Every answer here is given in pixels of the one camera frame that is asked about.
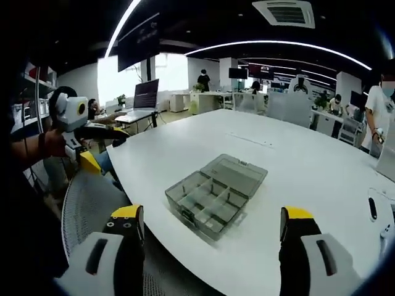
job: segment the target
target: laptop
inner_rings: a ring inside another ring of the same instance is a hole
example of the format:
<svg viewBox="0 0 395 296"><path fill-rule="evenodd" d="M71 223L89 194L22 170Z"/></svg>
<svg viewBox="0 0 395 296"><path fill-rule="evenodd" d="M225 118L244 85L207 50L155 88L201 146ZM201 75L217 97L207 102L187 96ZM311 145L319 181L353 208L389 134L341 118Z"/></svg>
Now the laptop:
<svg viewBox="0 0 395 296"><path fill-rule="evenodd" d="M135 88L133 107L122 110L127 114L117 117L116 120L129 123L136 121L136 118L157 112L156 105L158 86L159 79L137 84Z"/></svg>

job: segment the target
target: black shirt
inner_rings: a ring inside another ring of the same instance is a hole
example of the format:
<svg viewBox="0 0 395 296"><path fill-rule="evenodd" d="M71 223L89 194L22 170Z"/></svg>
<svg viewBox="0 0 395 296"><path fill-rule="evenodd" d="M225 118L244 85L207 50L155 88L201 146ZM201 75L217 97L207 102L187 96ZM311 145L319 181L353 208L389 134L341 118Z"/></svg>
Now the black shirt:
<svg viewBox="0 0 395 296"><path fill-rule="evenodd" d="M94 120L94 116L96 115L96 111L93 109L88 109L88 120Z"/></svg>
<svg viewBox="0 0 395 296"><path fill-rule="evenodd" d="M197 83L201 83L204 86L203 91L210 91L209 89L210 77L208 75L200 75L197 79Z"/></svg>

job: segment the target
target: hand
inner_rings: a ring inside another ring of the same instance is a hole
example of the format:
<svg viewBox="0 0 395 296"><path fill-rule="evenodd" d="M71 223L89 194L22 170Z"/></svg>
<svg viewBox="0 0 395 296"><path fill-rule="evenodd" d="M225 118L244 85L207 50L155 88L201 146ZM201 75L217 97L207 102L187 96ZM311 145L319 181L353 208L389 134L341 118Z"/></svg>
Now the hand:
<svg viewBox="0 0 395 296"><path fill-rule="evenodd" d="M381 143L380 143L380 141L378 140L378 137L379 137L379 135L378 135L378 133L375 131L375 130L373 130L373 142L376 144L376 145L381 145Z"/></svg>
<svg viewBox="0 0 395 296"><path fill-rule="evenodd" d="M115 120L117 117L122 116L122 115L126 115L126 113L125 112L113 113L113 114L109 115L107 118L109 120Z"/></svg>
<svg viewBox="0 0 395 296"><path fill-rule="evenodd" d="M45 151L48 156L59 156L65 157L66 141L63 138L62 131L59 129L53 129L45 133Z"/></svg>

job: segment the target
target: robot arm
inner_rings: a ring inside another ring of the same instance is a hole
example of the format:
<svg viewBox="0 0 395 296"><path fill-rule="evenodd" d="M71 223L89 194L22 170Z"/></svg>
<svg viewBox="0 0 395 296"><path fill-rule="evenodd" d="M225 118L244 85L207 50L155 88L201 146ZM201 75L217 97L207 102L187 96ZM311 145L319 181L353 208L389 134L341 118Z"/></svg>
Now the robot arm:
<svg viewBox="0 0 395 296"><path fill-rule="evenodd" d="M62 93L56 102L56 112L59 127L64 130L66 154L93 173L99 173L100 166L90 152L81 145L81 140L125 140L129 137L129 134L120 128L91 123L88 120L88 99L86 97L67 97Z"/></svg>

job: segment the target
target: potted plant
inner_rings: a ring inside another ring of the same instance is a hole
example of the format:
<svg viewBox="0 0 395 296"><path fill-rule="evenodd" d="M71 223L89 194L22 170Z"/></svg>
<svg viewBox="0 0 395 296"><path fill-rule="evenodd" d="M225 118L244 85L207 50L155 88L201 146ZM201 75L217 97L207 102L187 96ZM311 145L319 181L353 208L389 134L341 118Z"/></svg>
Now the potted plant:
<svg viewBox="0 0 395 296"><path fill-rule="evenodd" d="M203 93L204 91L204 85L202 83L196 83L193 86L193 90L196 91L197 93Z"/></svg>
<svg viewBox="0 0 395 296"><path fill-rule="evenodd" d="M318 98L315 99L314 104L317 106L319 110L323 110L326 108L328 101L324 97L319 96Z"/></svg>
<svg viewBox="0 0 395 296"><path fill-rule="evenodd" d="M126 101L126 96L122 94L121 96L117 97L118 106L122 106Z"/></svg>

